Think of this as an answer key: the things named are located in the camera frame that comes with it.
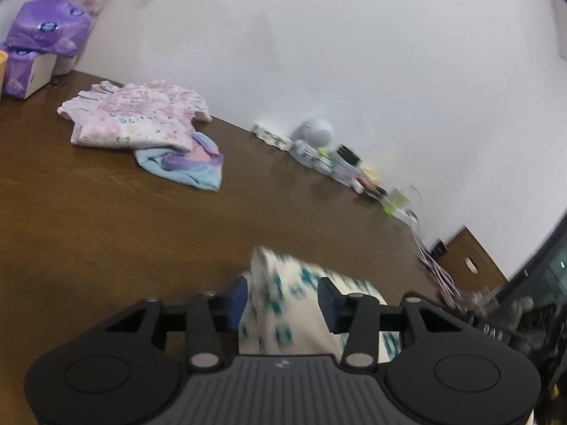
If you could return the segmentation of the cream teal floral garment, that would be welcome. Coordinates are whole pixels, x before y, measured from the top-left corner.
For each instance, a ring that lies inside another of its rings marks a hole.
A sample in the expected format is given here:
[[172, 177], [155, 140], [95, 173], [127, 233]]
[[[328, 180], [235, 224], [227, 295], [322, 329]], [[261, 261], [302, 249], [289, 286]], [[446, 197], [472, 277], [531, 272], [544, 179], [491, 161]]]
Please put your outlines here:
[[385, 303], [369, 282], [257, 246], [243, 273], [248, 302], [238, 327], [238, 349], [245, 355], [318, 355], [342, 353], [348, 336], [328, 331], [317, 301], [322, 278], [343, 295], [363, 294]]

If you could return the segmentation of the brown cardboard box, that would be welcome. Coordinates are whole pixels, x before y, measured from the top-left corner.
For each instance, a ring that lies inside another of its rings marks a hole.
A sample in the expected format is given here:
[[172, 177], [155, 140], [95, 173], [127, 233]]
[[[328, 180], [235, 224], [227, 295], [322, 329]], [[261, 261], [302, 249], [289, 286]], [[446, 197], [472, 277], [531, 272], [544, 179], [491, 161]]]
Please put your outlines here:
[[495, 261], [466, 226], [449, 242], [438, 241], [432, 249], [432, 257], [450, 275], [464, 298], [498, 291], [507, 282]]

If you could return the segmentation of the green transparent bottle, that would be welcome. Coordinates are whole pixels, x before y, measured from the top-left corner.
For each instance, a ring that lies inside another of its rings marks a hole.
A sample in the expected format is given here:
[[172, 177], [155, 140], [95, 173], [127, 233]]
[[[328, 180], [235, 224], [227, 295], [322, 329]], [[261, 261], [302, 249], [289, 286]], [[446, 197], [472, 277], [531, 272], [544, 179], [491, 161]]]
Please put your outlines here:
[[387, 215], [393, 215], [399, 210], [404, 210], [409, 205], [409, 198], [403, 190], [398, 188], [388, 192], [382, 198], [382, 209]]

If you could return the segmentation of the grey tin box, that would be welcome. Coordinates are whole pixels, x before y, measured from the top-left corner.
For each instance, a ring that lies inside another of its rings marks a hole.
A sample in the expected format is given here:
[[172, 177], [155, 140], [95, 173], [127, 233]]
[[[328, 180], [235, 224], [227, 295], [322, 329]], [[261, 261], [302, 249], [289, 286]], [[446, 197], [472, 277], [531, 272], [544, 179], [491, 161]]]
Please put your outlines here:
[[343, 185], [350, 186], [353, 181], [362, 175], [362, 171], [358, 167], [349, 164], [344, 158], [338, 154], [331, 154], [331, 177], [342, 183]]

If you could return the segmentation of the blue purple folded garment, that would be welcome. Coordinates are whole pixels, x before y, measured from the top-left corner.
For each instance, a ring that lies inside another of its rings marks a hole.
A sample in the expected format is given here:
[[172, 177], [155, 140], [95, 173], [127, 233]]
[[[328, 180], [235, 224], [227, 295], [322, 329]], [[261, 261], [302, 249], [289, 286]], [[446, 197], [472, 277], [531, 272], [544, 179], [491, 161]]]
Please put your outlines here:
[[150, 174], [200, 190], [217, 192], [222, 182], [224, 155], [212, 139], [200, 131], [191, 134], [189, 152], [169, 148], [136, 150], [135, 161]]

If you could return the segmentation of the black charger block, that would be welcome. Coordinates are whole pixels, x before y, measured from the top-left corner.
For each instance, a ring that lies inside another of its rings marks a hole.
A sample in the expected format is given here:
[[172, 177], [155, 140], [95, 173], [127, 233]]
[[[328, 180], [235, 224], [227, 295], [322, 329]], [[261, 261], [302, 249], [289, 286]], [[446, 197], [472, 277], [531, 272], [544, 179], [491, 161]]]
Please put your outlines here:
[[341, 157], [347, 164], [356, 167], [359, 164], [360, 156], [352, 149], [341, 145], [337, 148], [336, 154]]

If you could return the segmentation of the white astronaut figurine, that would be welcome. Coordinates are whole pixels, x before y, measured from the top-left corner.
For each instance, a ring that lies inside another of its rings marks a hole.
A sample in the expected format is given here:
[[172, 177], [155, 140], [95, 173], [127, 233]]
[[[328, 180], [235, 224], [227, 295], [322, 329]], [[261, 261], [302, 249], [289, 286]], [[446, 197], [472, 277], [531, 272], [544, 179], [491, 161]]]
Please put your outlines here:
[[312, 160], [320, 149], [326, 149], [335, 138], [332, 124], [322, 118], [305, 121], [290, 135], [290, 154], [298, 160]]

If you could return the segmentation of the white power strip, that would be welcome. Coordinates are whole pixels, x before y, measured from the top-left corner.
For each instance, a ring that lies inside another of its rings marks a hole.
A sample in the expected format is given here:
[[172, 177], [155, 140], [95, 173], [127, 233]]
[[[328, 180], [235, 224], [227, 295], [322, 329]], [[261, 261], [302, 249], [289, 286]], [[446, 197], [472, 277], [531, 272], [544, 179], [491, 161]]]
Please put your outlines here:
[[260, 124], [254, 125], [252, 128], [252, 134], [266, 145], [274, 147], [282, 152], [288, 153], [293, 145], [293, 141], [290, 138], [275, 134], [275, 132], [269, 131], [269, 129]]

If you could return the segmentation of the pink floral folded garment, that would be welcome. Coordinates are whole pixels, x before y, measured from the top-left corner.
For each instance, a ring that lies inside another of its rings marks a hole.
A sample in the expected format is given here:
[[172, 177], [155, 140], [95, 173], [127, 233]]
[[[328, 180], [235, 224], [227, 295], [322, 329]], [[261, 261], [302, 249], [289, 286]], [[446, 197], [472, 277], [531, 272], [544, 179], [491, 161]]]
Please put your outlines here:
[[76, 146], [190, 151], [195, 121], [209, 123], [205, 99], [167, 81], [117, 86], [101, 81], [63, 102], [58, 115], [74, 124]]

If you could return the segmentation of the lower purple tissue box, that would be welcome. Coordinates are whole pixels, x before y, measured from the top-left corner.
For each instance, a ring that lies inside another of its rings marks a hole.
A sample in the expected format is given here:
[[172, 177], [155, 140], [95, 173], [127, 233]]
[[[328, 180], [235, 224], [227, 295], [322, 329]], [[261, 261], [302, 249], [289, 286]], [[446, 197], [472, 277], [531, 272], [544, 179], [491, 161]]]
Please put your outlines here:
[[2, 93], [26, 100], [51, 80], [57, 56], [26, 49], [13, 49], [2, 44], [8, 54]]

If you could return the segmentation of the upper purple tissue pack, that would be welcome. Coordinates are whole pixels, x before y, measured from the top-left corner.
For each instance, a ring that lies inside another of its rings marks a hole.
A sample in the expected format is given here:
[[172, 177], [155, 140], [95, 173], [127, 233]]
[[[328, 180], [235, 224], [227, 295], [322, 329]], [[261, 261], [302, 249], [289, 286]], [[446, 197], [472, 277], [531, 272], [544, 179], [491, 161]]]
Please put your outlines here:
[[22, 5], [5, 38], [11, 48], [74, 58], [85, 45], [94, 17], [67, 0]]

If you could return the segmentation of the yellow ceramic mug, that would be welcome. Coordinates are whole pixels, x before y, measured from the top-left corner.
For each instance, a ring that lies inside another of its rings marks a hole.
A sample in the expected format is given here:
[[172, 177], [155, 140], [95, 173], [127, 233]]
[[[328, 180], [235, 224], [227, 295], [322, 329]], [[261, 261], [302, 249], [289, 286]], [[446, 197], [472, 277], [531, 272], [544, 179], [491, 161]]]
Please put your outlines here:
[[5, 74], [6, 74], [6, 66], [9, 59], [9, 55], [4, 50], [0, 51], [0, 94], [3, 91]]

